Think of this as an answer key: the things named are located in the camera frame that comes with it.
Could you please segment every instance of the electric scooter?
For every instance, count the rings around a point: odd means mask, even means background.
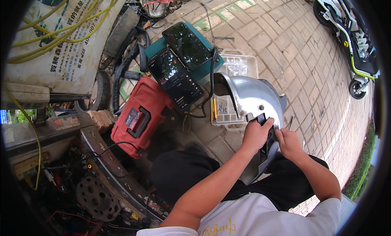
[[[349,93],[356,100],[362,99],[369,81],[375,82],[380,75],[376,50],[363,19],[350,0],[314,0],[313,9],[322,25],[335,29],[353,72]]]

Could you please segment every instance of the man's hand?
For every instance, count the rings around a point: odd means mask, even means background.
[[[273,124],[273,118],[269,118],[263,126],[257,122],[257,119],[249,121],[244,131],[241,149],[255,155],[265,144],[267,133]]]
[[[294,131],[281,128],[280,130],[277,129],[275,134],[280,144],[281,153],[285,158],[295,163],[298,159],[306,156],[301,148],[299,137]]]

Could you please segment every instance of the smartphone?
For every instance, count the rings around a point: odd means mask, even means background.
[[[169,48],[152,57],[147,68],[181,111],[204,96],[202,88]]]
[[[212,58],[212,49],[208,49],[183,22],[176,23],[161,34],[191,71]]]

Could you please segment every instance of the brick pavement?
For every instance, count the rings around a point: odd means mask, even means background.
[[[288,97],[285,126],[294,115],[291,130],[305,143],[304,150],[324,159],[343,187],[361,150],[372,98],[369,93],[362,100],[349,95],[348,63],[329,29],[314,17],[312,6],[304,0],[193,0],[168,15],[165,26],[148,31],[152,42],[179,21],[191,22],[211,42],[206,11],[199,2],[208,7],[214,35],[235,38],[215,45],[257,56],[259,78]],[[191,131],[178,130],[178,142],[202,142],[224,163],[240,147],[243,132],[212,126],[210,104],[206,107],[208,118],[191,118]],[[291,211],[306,215],[318,202],[314,196]]]

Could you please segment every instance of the tire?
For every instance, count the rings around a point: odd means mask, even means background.
[[[349,84],[349,93],[355,100],[362,99],[366,94],[366,92],[360,92],[358,94],[355,92],[355,90],[360,87],[361,87],[361,82],[359,82],[355,79],[353,79]]]
[[[98,92],[95,102],[87,109],[84,100],[75,101],[75,110],[78,113],[86,113],[87,111],[100,111],[106,107],[107,96],[109,91],[109,77],[103,71],[97,72],[95,82],[98,84]]]
[[[334,24],[331,21],[326,20],[321,12],[325,12],[325,8],[322,7],[322,5],[319,3],[318,0],[314,1],[314,4],[312,5],[312,8],[314,9],[314,15],[317,18],[317,20],[324,26],[333,28],[335,27]]]

